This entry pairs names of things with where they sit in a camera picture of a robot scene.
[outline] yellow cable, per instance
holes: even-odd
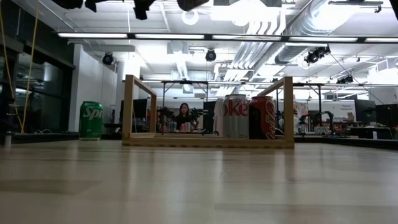
[[[5,61],[6,61],[6,68],[7,68],[7,75],[8,75],[8,84],[10,85],[10,91],[11,91],[12,99],[15,102],[14,90],[12,90],[10,68],[9,68],[8,59],[7,59],[6,36],[4,35],[4,24],[2,22],[2,13],[1,13],[1,11],[2,11],[2,9],[1,9],[1,6],[0,6],[0,25],[1,25],[1,35],[2,35],[2,46],[3,46],[3,51],[4,51],[4,58],[5,58]],[[21,119],[19,118],[18,109],[16,107],[15,107],[15,112],[16,112],[16,115],[17,115],[17,118],[18,118],[18,121],[19,121],[19,126],[21,127],[21,130],[23,132],[22,122],[21,122]]]
[[[32,53],[30,54],[30,66],[29,66],[29,76],[27,77],[27,86],[26,86],[26,97],[25,97],[25,108],[24,108],[24,120],[22,122],[21,133],[24,132],[25,121],[26,121],[26,109],[27,102],[29,99],[29,85],[30,85],[30,75],[32,74],[32,66],[33,66],[33,56],[35,52],[35,43],[36,43],[36,31],[37,31],[37,22],[39,20],[39,0],[36,0],[36,18],[35,18],[35,28],[33,30],[33,43],[32,43]]]

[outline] long black hair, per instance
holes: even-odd
[[[178,116],[182,116],[182,106],[183,105],[185,105],[185,106],[187,106],[187,108],[188,108],[188,110],[187,110],[187,112],[185,113],[185,116],[189,116],[189,106],[188,106],[188,103],[182,103],[181,105],[180,105],[180,113],[178,114]]]

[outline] green can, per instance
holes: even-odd
[[[79,138],[99,140],[102,135],[103,109],[101,103],[84,101],[80,106]]]

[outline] sprite logo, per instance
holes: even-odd
[[[84,118],[91,121],[93,118],[102,118],[102,110],[94,109],[94,106],[87,106],[86,113],[83,114]]]

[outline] diet coke can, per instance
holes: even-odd
[[[270,96],[255,96],[249,105],[250,139],[275,139],[275,103]]]
[[[223,136],[249,139],[249,101],[245,95],[226,95],[223,102]]]

